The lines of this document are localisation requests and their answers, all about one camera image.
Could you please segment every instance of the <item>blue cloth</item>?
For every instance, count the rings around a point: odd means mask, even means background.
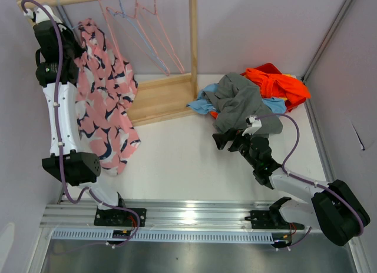
[[[196,101],[190,102],[189,104],[187,104],[187,106],[192,110],[195,110],[199,114],[207,114],[210,111],[217,111],[211,103],[209,103],[206,99],[203,99],[202,97],[203,92],[216,92],[217,86],[218,84],[210,84],[206,86],[204,89],[201,89],[198,93]]]
[[[287,111],[284,99],[275,97],[262,98],[262,102],[271,109],[272,113],[285,113]]]

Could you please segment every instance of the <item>table surface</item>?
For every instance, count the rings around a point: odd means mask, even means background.
[[[199,75],[199,88],[218,82],[223,75]],[[136,76],[136,80],[156,75]],[[302,104],[289,113],[300,128],[300,142],[287,162],[292,171],[325,180],[323,168]],[[296,140],[291,121],[280,117],[283,131],[270,135],[272,155],[282,162]],[[200,201],[275,201],[285,194],[259,185],[253,168],[238,152],[218,151],[212,138],[216,132],[210,115],[192,115],[143,126],[136,130],[141,144],[122,174],[101,176],[127,199]],[[77,188],[69,188],[73,197]]]

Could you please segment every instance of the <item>orange cloth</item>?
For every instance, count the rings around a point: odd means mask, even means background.
[[[267,74],[257,69],[248,68],[246,72],[241,74],[247,79],[260,87],[262,98],[287,98],[287,110],[305,102],[306,98],[310,98],[310,92],[307,87],[296,78],[281,75]]]

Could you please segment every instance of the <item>pink garment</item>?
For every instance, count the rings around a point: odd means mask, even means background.
[[[76,113],[80,135],[110,175],[122,173],[140,139],[127,116],[137,91],[131,64],[123,62],[92,19],[78,28],[86,51],[75,60],[80,71]]]

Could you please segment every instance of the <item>white wall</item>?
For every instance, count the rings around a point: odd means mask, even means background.
[[[25,272],[45,205],[57,199],[59,184],[41,165],[49,156],[50,131],[35,78],[38,43],[15,0],[0,1],[0,232],[15,223],[2,271],[13,273]]]
[[[348,183],[371,217],[361,240],[372,272],[377,272],[376,1],[356,0],[308,82],[336,178]]]
[[[134,0],[122,1],[127,13],[132,13]],[[153,0],[140,2],[153,6]],[[342,2],[343,0],[197,0],[199,73],[243,72],[248,67],[272,62],[283,72],[302,75]],[[117,0],[104,1],[103,4],[119,8]],[[178,56],[187,71],[190,71],[188,0],[157,0],[157,5]],[[74,23],[91,17],[108,32],[98,2],[70,5],[67,10]],[[123,25],[131,35],[135,33],[127,22],[123,22]],[[120,33],[122,32],[118,31],[118,41],[136,73],[160,73]],[[168,58],[163,59],[173,72],[177,72]]]

